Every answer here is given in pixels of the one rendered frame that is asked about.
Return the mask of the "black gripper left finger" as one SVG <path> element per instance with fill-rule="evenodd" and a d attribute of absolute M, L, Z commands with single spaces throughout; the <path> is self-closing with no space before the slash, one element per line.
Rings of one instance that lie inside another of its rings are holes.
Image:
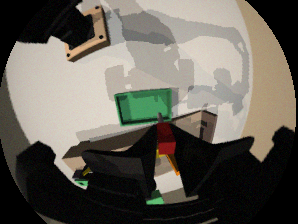
<path fill-rule="evenodd" d="M 152 200 L 154 171 L 156 171 L 157 125 L 153 125 L 132 147 L 124 152 L 86 149 L 81 156 L 90 171 L 104 175 L 136 179 L 146 200 Z"/>

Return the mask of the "yellow wheel chock with orange handle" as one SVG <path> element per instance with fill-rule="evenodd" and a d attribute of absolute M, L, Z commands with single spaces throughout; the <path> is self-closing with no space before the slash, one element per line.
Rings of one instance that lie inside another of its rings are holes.
<path fill-rule="evenodd" d="M 164 155 L 158 155 L 158 144 L 157 144 L 157 153 L 156 153 L 156 159 L 158 159 L 158 157 L 161 157 Z M 173 153 L 168 153 L 168 155 L 166 155 L 166 157 L 168 157 L 168 161 L 170 164 L 172 164 L 172 168 L 174 169 L 174 172 L 176 172 L 176 175 L 180 175 L 180 172 L 178 172 L 178 168 L 177 168 L 177 163 L 176 163 L 176 157 L 174 157 Z"/>

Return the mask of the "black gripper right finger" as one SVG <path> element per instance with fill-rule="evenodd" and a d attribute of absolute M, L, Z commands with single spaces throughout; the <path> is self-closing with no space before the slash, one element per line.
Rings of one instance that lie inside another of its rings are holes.
<path fill-rule="evenodd" d="M 200 186 L 209 179 L 214 168 L 222 163 L 222 160 L 250 151 L 255 141 L 254 136 L 245 136 L 239 140 L 226 141 L 226 143 L 225 141 L 220 144 L 206 143 L 205 140 L 190 135 L 172 123 L 169 125 L 176 140 L 173 155 L 176 157 L 186 198 L 197 196 L 196 190 L 200 189 Z"/>

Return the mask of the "brown wooden ramp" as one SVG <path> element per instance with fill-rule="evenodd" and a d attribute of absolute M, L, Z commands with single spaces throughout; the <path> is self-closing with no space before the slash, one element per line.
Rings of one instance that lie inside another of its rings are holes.
<path fill-rule="evenodd" d="M 176 125 L 176 127 L 184 129 L 184 131 L 198 137 L 198 139 L 205 140 L 206 143 L 212 143 L 214 131 L 216 131 L 217 124 L 217 115 L 210 113 L 208 111 L 197 111 L 189 113 L 189 115 L 176 117 L 176 119 L 169 120 L 168 123 Z M 93 151 L 120 151 L 124 152 L 126 149 L 132 147 L 134 143 L 137 143 L 142 136 L 148 132 L 150 127 L 144 127 L 136 129 L 136 131 L 130 131 L 124 133 L 120 136 L 112 136 L 109 139 L 102 139 L 92 141 L 80 141 L 76 147 L 72 145 L 69 148 L 69 151 L 65 153 L 64 157 L 61 157 L 61 160 L 64 160 L 64 163 L 72 169 L 74 175 L 72 176 L 73 180 L 84 179 L 82 177 L 82 169 L 85 167 L 85 161 L 82 159 L 82 151 L 86 149 L 93 149 Z M 158 157 L 156 159 L 156 171 L 154 171 L 154 177 L 165 175 L 165 173 L 173 172 L 172 164 L 169 163 L 168 157 L 166 155 Z"/>

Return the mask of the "green wheeled trolley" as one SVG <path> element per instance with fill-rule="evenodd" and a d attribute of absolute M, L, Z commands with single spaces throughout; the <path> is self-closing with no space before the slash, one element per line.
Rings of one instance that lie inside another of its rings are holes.
<path fill-rule="evenodd" d="M 93 172 L 90 171 L 90 168 L 88 168 L 88 165 L 85 165 L 84 169 L 82 169 L 82 177 L 84 177 L 84 179 L 76 179 L 74 181 L 76 181 L 77 184 L 82 185 L 86 185 L 88 186 L 88 181 L 90 180 L 90 177 L 92 177 Z M 153 181 L 153 192 L 152 192 L 152 200 L 146 200 L 146 202 L 148 202 L 148 204 L 157 204 L 157 205 L 162 205 L 164 204 L 164 197 L 161 197 L 161 192 L 160 190 L 156 189 L 157 183 L 156 180 Z"/>

